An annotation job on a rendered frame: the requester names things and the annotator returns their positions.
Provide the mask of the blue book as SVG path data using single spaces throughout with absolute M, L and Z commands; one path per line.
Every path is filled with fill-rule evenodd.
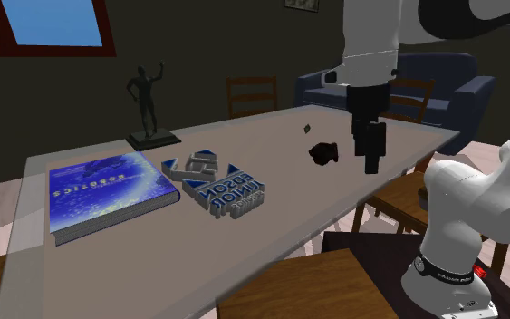
M 49 171 L 49 232 L 61 246 L 180 200 L 180 192 L 135 151 Z

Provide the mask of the wall picture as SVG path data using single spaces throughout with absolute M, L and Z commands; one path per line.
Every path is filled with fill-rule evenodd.
M 284 0 L 284 7 L 294 10 L 318 13 L 320 0 Z

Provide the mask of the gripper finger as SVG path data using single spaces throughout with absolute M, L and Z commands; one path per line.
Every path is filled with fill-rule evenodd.
M 365 131 L 365 173 L 377 174 L 380 158 L 386 155 L 385 122 L 371 122 Z
M 364 156 L 366 151 L 366 136 L 368 122 L 353 118 L 351 120 L 351 134 L 354 139 L 354 155 Z

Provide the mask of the red framed window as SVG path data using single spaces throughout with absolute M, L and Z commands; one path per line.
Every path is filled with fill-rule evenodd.
M 105 0 L 0 0 L 0 57 L 114 57 Z

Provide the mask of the grey blue letter block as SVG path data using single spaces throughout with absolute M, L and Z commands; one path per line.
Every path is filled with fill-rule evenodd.
M 211 150 L 192 153 L 183 170 L 178 170 L 177 158 L 163 161 L 161 167 L 165 175 L 180 181 L 183 191 L 215 218 L 226 214 L 240 218 L 265 201 L 265 184 L 234 164 L 228 164 L 226 176 L 217 179 L 218 159 Z

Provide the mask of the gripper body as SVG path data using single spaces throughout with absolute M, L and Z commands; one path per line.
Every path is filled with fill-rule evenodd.
M 390 107 L 390 84 L 346 88 L 346 110 L 354 120 L 377 121 Z

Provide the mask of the dark blue sofa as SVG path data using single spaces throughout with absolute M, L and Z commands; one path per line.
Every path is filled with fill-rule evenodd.
M 398 70 L 403 78 L 435 80 L 421 124 L 459 132 L 438 153 L 456 155 L 474 140 L 496 85 L 495 77 L 477 75 L 476 57 L 468 53 L 400 53 Z M 346 111 L 346 93 L 321 84 L 327 71 L 296 80 L 294 107 L 314 104 Z M 397 87 L 391 93 L 421 101 L 425 90 Z

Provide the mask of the black human figure statue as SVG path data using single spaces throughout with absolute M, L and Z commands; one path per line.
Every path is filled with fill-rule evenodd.
M 134 102 L 139 105 L 143 131 L 131 133 L 127 138 L 127 142 L 137 151 L 180 143 L 181 139 L 175 134 L 169 130 L 159 128 L 155 103 L 152 98 L 152 86 L 154 82 L 162 79 L 164 62 L 159 62 L 159 73 L 154 77 L 149 77 L 142 65 L 137 70 L 138 76 L 128 81 L 126 90 Z

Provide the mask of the black lumpy object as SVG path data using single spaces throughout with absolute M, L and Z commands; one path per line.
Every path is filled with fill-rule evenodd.
M 308 151 L 315 164 L 324 166 L 331 160 L 337 162 L 339 160 L 338 145 L 336 142 L 327 143 L 319 142 Z

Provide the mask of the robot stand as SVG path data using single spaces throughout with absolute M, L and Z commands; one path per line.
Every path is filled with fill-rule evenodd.
M 414 304 L 401 287 L 401 277 L 422 240 L 422 235 L 326 231 L 322 251 L 349 248 L 399 319 L 438 319 Z M 486 271 L 483 281 L 497 308 L 497 319 L 510 319 L 510 288 L 486 264 L 477 260 L 476 265 Z

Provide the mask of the grey table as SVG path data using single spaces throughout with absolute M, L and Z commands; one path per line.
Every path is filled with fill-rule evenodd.
M 311 130 L 305 134 L 306 124 Z M 29 158 L 0 287 L 0 319 L 198 319 L 217 298 L 285 258 L 389 179 L 453 139 L 454 132 L 387 123 L 375 175 L 354 155 L 351 115 L 303 106 L 179 129 L 180 143 L 148 150 L 155 165 L 216 153 L 265 184 L 265 201 L 242 217 L 213 217 L 189 195 L 176 204 L 57 246 L 49 232 L 51 169 L 130 151 L 123 141 Z M 339 160 L 308 151 L 338 145 Z

